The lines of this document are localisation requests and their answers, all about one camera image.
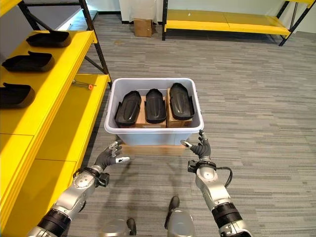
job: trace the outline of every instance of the white wall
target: white wall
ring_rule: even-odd
[[[128,21],[131,0],[119,0],[119,3],[122,21]],[[211,10],[275,16],[283,3],[283,0],[169,0],[168,9]],[[157,0],[158,21],[162,21],[162,5],[163,0]],[[287,10],[280,18],[281,22],[286,27],[290,26],[294,5],[294,2],[290,2]],[[299,4],[296,19],[302,14],[305,8],[306,4]],[[305,17],[297,30],[316,33],[315,22],[316,6],[314,6],[309,14]]]
[[[120,11],[119,0],[86,0],[90,10]]]

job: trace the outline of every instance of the black metal frame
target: black metal frame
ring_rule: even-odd
[[[293,11],[293,16],[292,16],[292,20],[291,20],[291,26],[289,29],[290,34],[285,38],[283,36],[282,37],[282,42],[279,44],[279,46],[283,46],[284,43],[288,40],[288,38],[290,38],[290,36],[292,35],[292,33],[295,31],[295,29],[298,27],[298,25],[302,22],[302,20],[304,19],[304,17],[307,15],[307,13],[310,11],[310,9],[313,7],[313,5],[315,4],[316,0],[313,2],[313,4],[311,5],[311,7],[307,7],[305,9],[305,11],[302,13],[302,15],[298,18],[298,20],[294,23],[295,20],[295,15],[296,15],[296,10],[297,10],[297,6],[298,6],[298,2],[295,3],[295,8]],[[282,13],[284,12],[284,10],[286,9],[286,7],[288,6],[289,1],[285,1],[284,4],[282,5],[280,11],[278,12],[278,14],[276,15],[276,17],[279,19],[280,16],[282,15]],[[166,40],[166,32],[164,31],[164,27],[165,24],[167,24],[167,12],[168,12],[168,0],[163,0],[163,10],[162,10],[162,40]]]
[[[293,25],[294,23],[294,20],[295,20],[295,14],[296,14],[296,10],[297,10],[297,2],[295,3],[295,8],[294,8],[294,11],[293,11],[293,16],[292,16],[292,20],[291,20],[291,27],[289,29],[289,32],[290,34],[288,35],[288,37],[286,38],[283,38],[282,42],[279,44],[279,46],[283,46],[284,43],[288,40],[288,38],[290,38],[290,36],[292,35],[292,33],[295,31],[295,29],[298,27],[298,25],[302,22],[302,20],[304,19],[304,17],[307,15],[307,13],[310,11],[310,9],[314,6],[316,0],[313,2],[313,4],[311,5],[311,7],[307,7],[304,12],[302,13],[302,15],[297,19],[297,21],[295,22],[295,24]],[[287,5],[284,7],[283,11],[278,14],[278,15],[282,15],[282,13],[284,12],[285,8],[287,7]]]
[[[164,31],[164,26],[167,24],[167,12],[168,12],[168,0],[163,0],[162,7],[162,40],[166,40],[166,31]]]
[[[89,57],[85,56],[84,58],[91,63],[94,67],[96,67],[98,70],[100,70],[101,72],[103,72],[106,75],[109,75],[109,70],[108,67],[106,65],[104,56],[103,56],[103,52],[99,43],[99,39],[98,36],[95,32],[95,28],[88,10],[88,6],[85,0],[78,0],[78,2],[69,2],[69,1],[64,1],[64,2],[57,2],[57,3],[29,3],[26,4],[24,1],[21,1],[18,3],[18,6],[20,7],[22,13],[24,14],[24,16],[26,17],[26,19],[28,20],[29,24],[31,25],[31,27],[33,28],[33,30],[40,30],[40,27],[38,24],[40,24],[41,26],[43,26],[45,29],[47,30],[53,30],[51,29],[48,25],[46,25],[44,22],[42,22],[41,20],[39,20],[36,16],[34,16],[28,9],[28,6],[69,6],[69,5],[79,5],[81,6],[85,21],[87,23],[88,29],[90,31],[93,31],[95,33],[97,42],[94,43],[95,49],[98,53],[99,56],[99,60],[101,62],[101,67],[95,63],[92,59],[90,59]],[[110,77],[110,82],[109,82],[109,86],[110,88],[112,88],[112,79]]]

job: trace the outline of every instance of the yellow shelf board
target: yellow shelf board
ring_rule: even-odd
[[[11,10],[15,5],[17,5],[21,0],[0,0],[0,17],[5,15]]]
[[[273,16],[243,13],[168,10],[167,29],[230,31],[289,35],[290,32]]]
[[[96,86],[92,90],[69,88],[18,194],[4,236],[25,236],[70,185],[72,174],[81,166],[110,77],[82,74],[75,79]]]
[[[27,236],[68,188],[76,162],[36,159],[16,199],[2,236]]]
[[[308,4],[308,8],[312,6],[315,0],[289,0],[289,1],[295,1],[295,2],[300,2],[300,3],[306,3]]]
[[[32,161],[24,156],[33,136],[0,134],[1,226],[4,226]]]
[[[27,84],[34,89],[36,96],[33,103],[24,109],[1,109],[0,133],[38,136],[48,130],[49,122],[54,118],[94,38],[93,31],[70,32],[70,35],[72,42],[68,47],[31,47],[24,41],[11,55],[26,55],[28,51],[51,53],[55,65],[49,72],[17,73],[1,67],[1,85],[4,82]]]
[[[78,161],[83,158],[104,95],[108,75],[82,74],[75,80],[95,84],[92,90],[71,86],[36,158]]]
[[[0,110],[1,135],[32,137],[28,146],[21,146],[18,139],[12,139],[12,142],[4,143],[1,148],[1,161],[14,160],[12,169],[8,169],[5,176],[1,175],[3,195],[0,199],[0,224],[3,227],[40,145],[94,39],[93,31],[70,32],[70,34],[72,43],[66,48],[35,48],[24,42],[12,54],[12,56],[27,54],[28,50],[49,52],[55,58],[54,68],[49,72],[12,73],[3,67],[0,70],[1,85],[4,82],[28,84],[36,93],[33,103],[26,108]]]

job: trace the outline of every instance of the black plastic tray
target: black plastic tray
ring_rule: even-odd
[[[46,72],[54,66],[54,58],[50,53],[28,52],[29,55],[19,55],[2,63],[8,71],[13,72]]]
[[[30,36],[26,42],[34,47],[63,48],[71,43],[71,37],[68,32],[49,31],[49,33],[38,33]]]
[[[118,126],[132,126],[136,123],[140,103],[142,99],[138,91],[134,90],[124,96],[124,99],[118,104],[115,114],[115,122]]]
[[[29,106],[34,98],[35,92],[29,85],[3,83],[0,87],[0,108],[15,109]]]
[[[174,83],[170,89],[170,106],[175,119],[188,120],[194,116],[192,96],[180,83]]]
[[[157,89],[151,89],[146,94],[145,117],[148,123],[160,123],[166,119],[166,104]]]

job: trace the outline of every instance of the gray carpet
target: gray carpet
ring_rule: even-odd
[[[112,79],[194,80],[212,159],[233,169],[228,191],[255,236],[316,237],[316,35],[296,33],[278,47],[280,37],[256,34],[174,32],[161,41],[161,26],[140,38],[116,15],[99,15],[95,27]],[[88,56],[97,59],[94,48]],[[97,73],[87,62],[81,71]],[[84,164],[115,139],[104,130],[108,94]],[[166,236],[173,195],[192,214],[197,236],[218,236],[186,171],[192,158],[189,151],[134,156],[109,167],[109,186],[97,189],[68,236],[96,237],[105,222],[128,217],[140,235]],[[227,173],[218,173],[224,182]]]

